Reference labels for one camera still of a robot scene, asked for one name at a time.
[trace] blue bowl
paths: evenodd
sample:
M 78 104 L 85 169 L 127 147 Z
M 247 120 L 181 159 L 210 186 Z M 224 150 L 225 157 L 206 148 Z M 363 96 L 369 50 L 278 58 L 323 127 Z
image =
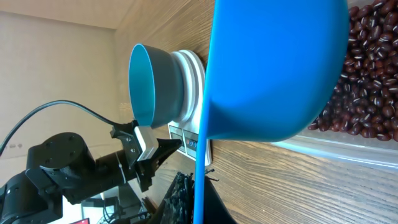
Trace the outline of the blue bowl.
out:
M 175 119 L 181 112 L 183 82 L 171 55 L 136 44 L 130 57 L 129 94 L 132 112 L 141 126 L 158 128 Z
M 194 224 L 203 221 L 206 139 L 274 142 L 309 125 L 348 44 L 345 0 L 217 0 L 198 137 Z

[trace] white wall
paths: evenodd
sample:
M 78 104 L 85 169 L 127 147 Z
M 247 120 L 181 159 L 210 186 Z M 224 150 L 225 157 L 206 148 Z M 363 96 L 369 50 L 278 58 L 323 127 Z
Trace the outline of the white wall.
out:
M 133 0 L 0 0 L 0 11 L 116 29 Z
M 114 30 L 0 12 L 0 141 L 36 106 L 60 99 L 119 121 Z M 0 158 L 0 185 L 24 170 L 31 146 L 54 134 L 80 134 L 95 157 L 121 149 L 110 130 L 72 106 L 47 108 L 11 139 Z
M 55 220 L 54 222 L 50 222 L 50 224 L 68 224 L 83 219 L 83 215 L 81 214 L 81 205 L 72 205 L 65 197 L 62 197 L 62 211 L 62 218 Z

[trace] wooden table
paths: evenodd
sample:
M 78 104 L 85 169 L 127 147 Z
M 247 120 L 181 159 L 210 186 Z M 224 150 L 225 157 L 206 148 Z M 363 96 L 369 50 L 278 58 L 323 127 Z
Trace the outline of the wooden table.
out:
M 134 1 L 115 34 L 123 119 L 132 117 L 126 106 L 132 47 L 141 42 L 168 52 L 190 49 L 206 65 L 213 8 L 213 1 Z M 156 133 L 169 137 L 166 127 Z M 218 193 L 240 223 L 398 223 L 396 171 L 238 141 L 213 141 L 211 167 L 211 176 L 220 179 L 214 183 Z M 176 152 L 146 195 L 159 204 L 178 171 L 194 170 L 195 163 Z

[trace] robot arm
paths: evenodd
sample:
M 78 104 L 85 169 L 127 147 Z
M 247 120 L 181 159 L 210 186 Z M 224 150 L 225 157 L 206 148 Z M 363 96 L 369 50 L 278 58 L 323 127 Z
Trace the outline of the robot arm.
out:
M 31 147 L 26 170 L 0 189 L 0 224 L 52 222 L 62 218 L 62 195 L 76 204 L 134 178 L 146 191 L 157 168 L 182 145 L 179 139 L 156 139 L 151 131 L 137 121 L 114 125 L 111 137 L 123 149 L 97 160 L 75 133 Z

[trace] scale base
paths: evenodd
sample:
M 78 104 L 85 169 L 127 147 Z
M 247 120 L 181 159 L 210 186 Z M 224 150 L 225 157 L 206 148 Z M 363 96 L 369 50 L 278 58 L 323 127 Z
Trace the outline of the scale base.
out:
M 205 68 L 199 57 L 190 50 L 172 52 L 180 66 L 184 82 L 184 100 L 178 118 L 169 123 L 171 139 L 181 139 L 183 145 L 177 151 L 196 160 L 200 115 L 205 89 Z M 206 143 L 205 165 L 211 164 L 210 140 Z

